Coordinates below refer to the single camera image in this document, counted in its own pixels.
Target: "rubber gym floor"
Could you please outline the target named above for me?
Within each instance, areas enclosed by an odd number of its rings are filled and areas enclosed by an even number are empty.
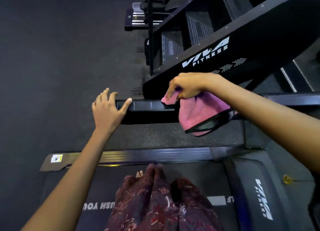
[[[146,31],[125,32],[126,9],[143,0],[0,0],[0,227],[19,230],[38,208],[44,179],[39,168],[52,152],[81,151],[94,129],[91,103],[106,87],[131,97],[147,67]],[[258,92],[278,92],[273,76]],[[232,121],[196,138],[179,124],[122,125],[110,149],[220,146],[243,142]],[[271,142],[279,176],[312,179]],[[314,184],[288,186],[304,230]]]

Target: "metal step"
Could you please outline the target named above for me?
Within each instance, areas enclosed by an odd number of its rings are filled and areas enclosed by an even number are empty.
[[[163,32],[162,42],[162,64],[168,62],[175,56],[183,52],[183,42],[181,32]]]
[[[186,19],[192,46],[214,33],[209,13],[186,12]]]
[[[232,20],[253,9],[249,0],[223,0]]]

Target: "viva fitness logo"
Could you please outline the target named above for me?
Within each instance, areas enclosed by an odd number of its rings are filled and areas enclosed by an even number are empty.
[[[193,56],[189,60],[183,62],[182,67],[186,67],[187,65],[189,65],[191,63],[191,61],[192,61],[192,65],[195,66],[195,65],[203,62],[204,59],[206,59],[206,60],[210,59],[210,58],[214,57],[216,54],[219,54],[222,51],[228,49],[229,38],[230,37],[227,37],[224,40],[222,40],[214,49],[212,49],[212,48],[206,49],[206,50],[202,51],[201,53]]]

